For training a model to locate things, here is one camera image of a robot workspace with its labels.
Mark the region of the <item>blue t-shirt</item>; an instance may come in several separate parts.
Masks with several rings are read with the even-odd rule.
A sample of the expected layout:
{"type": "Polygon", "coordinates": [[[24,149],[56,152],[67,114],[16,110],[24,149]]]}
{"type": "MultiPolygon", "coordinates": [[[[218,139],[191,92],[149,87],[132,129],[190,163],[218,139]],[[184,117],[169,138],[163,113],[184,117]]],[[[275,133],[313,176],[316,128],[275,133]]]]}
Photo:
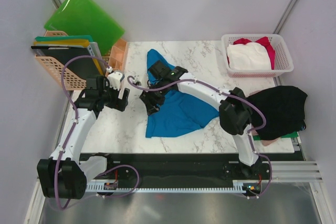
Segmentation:
{"type": "Polygon", "coordinates": [[[148,116],[146,138],[178,137],[203,129],[219,112],[206,102],[171,90],[160,110],[148,116]]]}

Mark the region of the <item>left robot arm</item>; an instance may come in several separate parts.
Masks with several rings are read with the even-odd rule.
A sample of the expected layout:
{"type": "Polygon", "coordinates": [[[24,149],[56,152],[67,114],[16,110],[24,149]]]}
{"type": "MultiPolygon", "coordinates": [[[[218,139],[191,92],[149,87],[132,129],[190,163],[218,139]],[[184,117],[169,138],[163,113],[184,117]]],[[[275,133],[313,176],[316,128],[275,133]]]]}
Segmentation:
{"type": "Polygon", "coordinates": [[[48,159],[37,165],[43,194],[47,198],[81,199],[87,183],[101,175],[111,178],[115,165],[102,155],[94,155],[80,162],[87,135],[104,108],[123,112],[128,105],[130,90],[119,95],[124,74],[114,71],[105,76],[87,79],[86,87],[73,102],[74,112],[67,132],[48,159]]]}

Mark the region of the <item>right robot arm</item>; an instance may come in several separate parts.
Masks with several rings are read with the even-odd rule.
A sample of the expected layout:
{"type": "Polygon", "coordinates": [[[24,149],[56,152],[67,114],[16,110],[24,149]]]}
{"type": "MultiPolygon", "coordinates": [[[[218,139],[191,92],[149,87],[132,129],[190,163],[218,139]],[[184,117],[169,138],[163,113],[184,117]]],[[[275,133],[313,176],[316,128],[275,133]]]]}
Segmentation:
{"type": "Polygon", "coordinates": [[[222,129],[233,136],[238,149],[241,174],[248,179],[259,173],[260,156],[252,143],[252,113],[257,112],[261,119],[262,129],[266,125],[266,118],[262,112],[247,101],[244,92],[239,88],[220,90],[204,81],[197,80],[190,72],[182,67],[170,69],[163,62],[157,61],[149,68],[149,72],[156,79],[156,83],[149,89],[143,89],[140,99],[145,104],[148,115],[160,110],[165,101],[165,95],[176,90],[191,95],[211,105],[219,112],[222,129]]]}

